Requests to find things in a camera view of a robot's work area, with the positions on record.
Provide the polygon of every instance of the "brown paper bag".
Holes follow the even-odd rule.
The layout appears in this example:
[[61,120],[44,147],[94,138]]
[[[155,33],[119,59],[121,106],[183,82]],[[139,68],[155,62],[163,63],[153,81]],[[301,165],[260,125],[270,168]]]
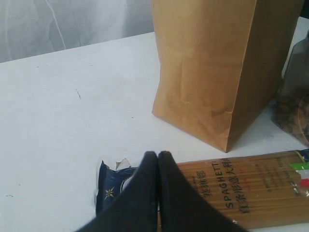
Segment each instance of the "brown paper bag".
[[276,92],[303,0],[153,0],[153,114],[228,151]]

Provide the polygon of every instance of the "gold star logo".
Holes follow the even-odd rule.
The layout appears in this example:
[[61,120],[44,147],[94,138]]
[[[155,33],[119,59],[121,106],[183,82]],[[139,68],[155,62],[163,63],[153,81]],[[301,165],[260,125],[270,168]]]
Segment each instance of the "gold star logo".
[[114,197],[114,195],[113,195],[113,193],[114,193],[114,188],[115,188],[115,187],[112,187],[112,188],[109,189],[109,190],[105,190],[106,194],[105,194],[105,198],[104,198],[104,199],[106,199],[106,198],[108,198],[108,197]]

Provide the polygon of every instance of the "blue package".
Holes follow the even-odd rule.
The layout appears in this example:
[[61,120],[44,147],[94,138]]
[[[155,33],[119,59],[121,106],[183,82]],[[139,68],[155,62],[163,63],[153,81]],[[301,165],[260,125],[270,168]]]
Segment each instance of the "blue package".
[[309,149],[298,151],[304,162],[309,162]]
[[105,210],[122,192],[135,170],[136,168],[130,167],[113,171],[102,161],[98,175],[96,215]]

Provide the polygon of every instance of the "table surface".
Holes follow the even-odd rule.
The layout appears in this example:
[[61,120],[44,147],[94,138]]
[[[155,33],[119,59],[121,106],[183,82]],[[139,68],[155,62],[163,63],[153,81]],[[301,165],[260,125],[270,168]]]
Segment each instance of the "table surface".
[[305,148],[266,108],[221,152],[151,114],[158,82],[153,33],[1,63],[0,231],[72,232],[87,223],[102,159],[137,166],[146,150],[185,162]]

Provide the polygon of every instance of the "white curtain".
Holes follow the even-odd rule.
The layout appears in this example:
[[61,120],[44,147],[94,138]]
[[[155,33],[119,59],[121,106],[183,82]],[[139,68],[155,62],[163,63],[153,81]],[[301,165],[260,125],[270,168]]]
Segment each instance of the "white curtain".
[[151,0],[0,0],[0,62],[153,31]]

